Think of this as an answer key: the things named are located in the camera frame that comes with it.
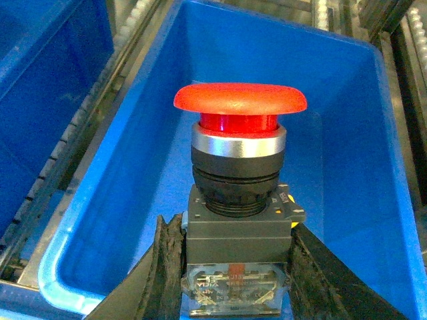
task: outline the blue storage bin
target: blue storage bin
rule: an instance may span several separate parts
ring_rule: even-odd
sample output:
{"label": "blue storage bin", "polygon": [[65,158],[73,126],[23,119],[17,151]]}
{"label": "blue storage bin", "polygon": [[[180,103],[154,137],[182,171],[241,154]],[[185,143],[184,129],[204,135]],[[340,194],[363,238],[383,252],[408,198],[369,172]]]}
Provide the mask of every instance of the blue storage bin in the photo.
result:
{"label": "blue storage bin", "polygon": [[204,0],[178,0],[165,18],[43,257],[46,299],[90,312],[151,245],[156,216],[186,210],[198,115],[174,109],[173,97],[190,83],[220,81],[306,95],[307,111],[280,117],[288,130],[282,181],[306,209],[306,225],[344,263],[410,319],[427,318],[427,278],[380,53]]}
{"label": "blue storage bin", "polygon": [[0,236],[112,52],[103,0],[0,2]]}

